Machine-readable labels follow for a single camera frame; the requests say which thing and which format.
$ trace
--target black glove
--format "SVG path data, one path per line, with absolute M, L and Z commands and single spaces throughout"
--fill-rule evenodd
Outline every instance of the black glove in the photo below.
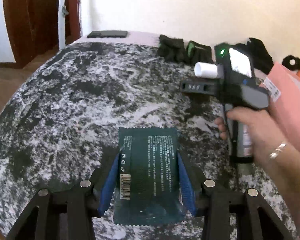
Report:
M 158 49 L 158 55 L 160 57 L 164 57 L 165 61 L 187 61 L 183 39 L 172 39 L 161 34 L 159 37 L 159 41 L 160 47 Z
M 193 66 L 197 62 L 213 64 L 210 46 L 202 45 L 194 41 L 189 41 L 186 51 L 189 58 L 188 62 L 186 63 L 189 63 Z
M 247 48 L 253 59 L 253 67 L 268 75 L 273 67 L 271 56 L 261 40 L 255 38 L 249 39 L 250 41 L 247 42 Z

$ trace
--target wooden floor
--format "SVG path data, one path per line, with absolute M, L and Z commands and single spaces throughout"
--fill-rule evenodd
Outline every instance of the wooden floor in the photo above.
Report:
M 58 49 L 55 48 L 43 55 L 38 55 L 23 69 L 0 68 L 0 113 L 14 92 L 16 92 L 27 78 L 57 52 Z M 4 237 L 0 232 L 0 240 L 3 239 Z

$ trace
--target white cylinder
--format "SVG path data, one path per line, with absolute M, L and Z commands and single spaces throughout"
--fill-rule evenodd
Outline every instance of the white cylinder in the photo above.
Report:
M 214 64 L 197 62 L 194 65 L 194 74 L 196 77 L 217 78 L 218 66 Z

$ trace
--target brown door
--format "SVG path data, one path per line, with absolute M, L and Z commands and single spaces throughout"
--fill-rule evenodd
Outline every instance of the brown door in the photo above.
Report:
M 59 0 L 3 0 L 17 68 L 58 44 L 58 3 Z
M 58 44 L 59 0 L 28 0 L 31 39 L 36 54 L 43 54 Z

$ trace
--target black plastic bracket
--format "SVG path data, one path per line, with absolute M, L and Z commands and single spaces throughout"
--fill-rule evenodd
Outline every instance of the black plastic bracket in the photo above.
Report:
M 225 189 L 213 180 L 208 180 L 203 171 L 192 165 L 186 156 L 180 154 L 180 157 L 179 161 L 185 167 L 194 193 L 193 215 L 205 217 L 202 239 L 228 240 L 231 213 L 236 214 L 238 240 L 293 239 L 267 201 L 255 189 L 248 189 L 244 193 Z M 96 169 L 89 180 L 81 181 L 70 190 L 54 193 L 47 189 L 38 191 L 6 239 L 95 240 L 92 217 L 100 218 L 101 215 L 98 212 L 98 190 L 101 189 L 100 180 L 105 180 L 104 174 L 109 172 L 111 165 L 106 167 L 106 170 L 104 167 L 102 170 Z

